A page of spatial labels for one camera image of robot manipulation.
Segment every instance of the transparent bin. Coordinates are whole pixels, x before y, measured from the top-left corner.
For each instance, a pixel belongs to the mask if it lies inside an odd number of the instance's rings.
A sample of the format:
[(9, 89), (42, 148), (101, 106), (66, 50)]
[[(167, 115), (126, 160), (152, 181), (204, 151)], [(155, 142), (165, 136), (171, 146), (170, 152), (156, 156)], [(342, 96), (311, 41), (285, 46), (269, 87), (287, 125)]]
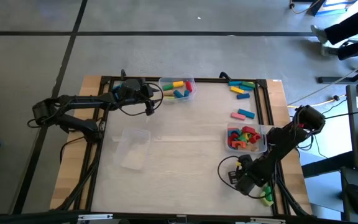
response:
[[(244, 127), (244, 126), (254, 128), (255, 131), (261, 135), (261, 138), (255, 144), (251, 144), (250, 142), (248, 143), (248, 144), (252, 145), (251, 147), (255, 146), (257, 148), (253, 152), (251, 150), (247, 150), (247, 149), (244, 149), (244, 150), (231, 149), (229, 147), (229, 145), (227, 144), (227, 139), (228, 139), (227, 130), (229, 128), (238, 128), (238, 129), (241, 130), (242, 127)], [(226, 146), (226, 150), (229, 151), (229, 152), (236, 152), (236, 153), (241, 153), (241, 154), (259, 154), (259, 153), (265, 152), (265, 151), (267, 151), (266, 134), (268, 133), (270, 128), (272, 128), (272, 127), (271, 126), (266, 126), (266, 125), (259, 125), (259, 124), (228, 123), (227, 127), (226, 127), (226, 130), (224, 132), (225, 135), (226, 135), (226, 141), (224, 142), (225, 146)]]
[[(189, 81), (191, 83), (192, 92), (190, 93), (190, 95), (187, 97), (175, 98), (172, 100), (170, 100), (168, 98), (164, 98), (163, 103), (172, 104), (172, 103), (186, 102), (186, 101), (190, 101), (190, 100), (194, 99), (194, 97), (196, 96), (196, 93), (197, 93), (197, 87), (196, 87), (196, 82), (194, 81), (194, 77), (190, 74), (184, 74), (184, 75), (177, 76), (177, 77), (162, 77), (158, 81), (158, 85), (162, 89), (162, 87), (164, 85), (167, 85), (167, 84), (170, 84), (173, 82), (178, 82), (178, 81), (184, 81), (184, 82)], [(182, 87), (174, 88), (173, 90), (174, 91), (179, 90), (182, 93), (182, 95), (184, 95), (184, 92), (186, 90), (186, 84), (184, 84)]]
[(126, 128), (122, 132), (113, 164), (129, 169), (141, 170), (147, 160), (150, 147), (150, 132)]

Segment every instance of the white board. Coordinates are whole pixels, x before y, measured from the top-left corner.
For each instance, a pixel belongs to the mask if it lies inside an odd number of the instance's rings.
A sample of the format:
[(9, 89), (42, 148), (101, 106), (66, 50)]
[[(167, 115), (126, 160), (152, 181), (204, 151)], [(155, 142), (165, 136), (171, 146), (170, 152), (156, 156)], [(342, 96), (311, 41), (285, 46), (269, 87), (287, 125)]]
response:
[[(270, 207), (245, 197), (224, 185), (217, 166), (227, 156), (224, 138), (230, 117), (239, 108), (255, 113), (255, 119), (240, 121), (257, 124), (255, 97), (237, 100), (225, 83), (197, 83), (192, 102), (162, 104), (152, 116), (131, 117), (120, 111), (109, 113), (101, 160), (94, 189), (92, 211), (161, 213), (187, 215), (272, 215)], [(144, 105), (123, 108), (128, 113)], [(149, 155), (144, 169), (115, 166), (112, 161), (124, 128), (151, 132)], [(221, 166), (235, 169), (236, 159)], [(259, 195), (255, 187), (251, 195)]]

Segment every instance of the blue block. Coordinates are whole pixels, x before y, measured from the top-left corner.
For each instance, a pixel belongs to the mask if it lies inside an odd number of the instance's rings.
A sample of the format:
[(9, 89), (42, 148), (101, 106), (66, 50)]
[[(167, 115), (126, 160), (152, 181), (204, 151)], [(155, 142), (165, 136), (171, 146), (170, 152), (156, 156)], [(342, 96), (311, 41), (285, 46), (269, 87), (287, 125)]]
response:
[(177, 97), (177, 98), (182, 98), (182, 97), (183, 97), (183, 95), (182, 95), (178, 90), (175, 90), (175, 91), (173, 92), (173, 94), (174, 94), (175, 97)]
[(185, 90), (185, 97), (190, 95), (190, 91), (189, 90)]
[(229, 86), (241, 85), (242, 81), (229, 81)]
[(241, 135), (240, 129), (228, 130), (227, 136), (230, 136), (232, 133), (237, 133), (239, 136)]
[(240, 88), (241, 90), (253, 90), (253, 88), (248, 87), (248, 86), (239, 86), (239, 88)]
[(246, 116), (247, 118), (252, 118), (252, 119), (255, 118), (255, 114), (254, 114), (254, 113), (251, 113), (251, 112), (246, 111), (246, 110), (239, 109), (238, 113), (239, 113), (239, 114), (242, 114), (242, 115), (244, 115), (244, 116)]
[(249, 98), (249, 93), (244, 93), (244, 94), (238, 94), (237, 95), (237, 99), (246, 99)]

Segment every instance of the pink block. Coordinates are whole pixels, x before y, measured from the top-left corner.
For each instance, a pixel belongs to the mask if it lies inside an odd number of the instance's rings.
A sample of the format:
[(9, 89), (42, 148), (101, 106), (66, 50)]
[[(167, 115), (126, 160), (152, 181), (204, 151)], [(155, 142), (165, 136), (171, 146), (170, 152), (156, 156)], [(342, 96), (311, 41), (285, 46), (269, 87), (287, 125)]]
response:
[(235, 112), (231, 113), (231, 117), (236, 118), (236, 119), (241, 119), (241, 120), (246, 119), (246, 117), (244, 115), (241, 115), (241, 114), (238, 114), (238, 113), (235, 113)]

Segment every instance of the orange block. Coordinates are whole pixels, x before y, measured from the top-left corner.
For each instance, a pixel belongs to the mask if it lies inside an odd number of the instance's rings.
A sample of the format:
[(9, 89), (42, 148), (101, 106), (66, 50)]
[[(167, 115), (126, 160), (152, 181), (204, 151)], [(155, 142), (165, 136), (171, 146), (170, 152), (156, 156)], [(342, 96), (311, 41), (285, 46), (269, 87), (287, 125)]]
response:
[(232, 141), (232, 142), (231, 142), (231, 146), (232, 146), (233, 148), (237, 148), (237, 146), (246, 148), (246, 147), (247, 147), (247, 144), (246, 144), (245, 141)]

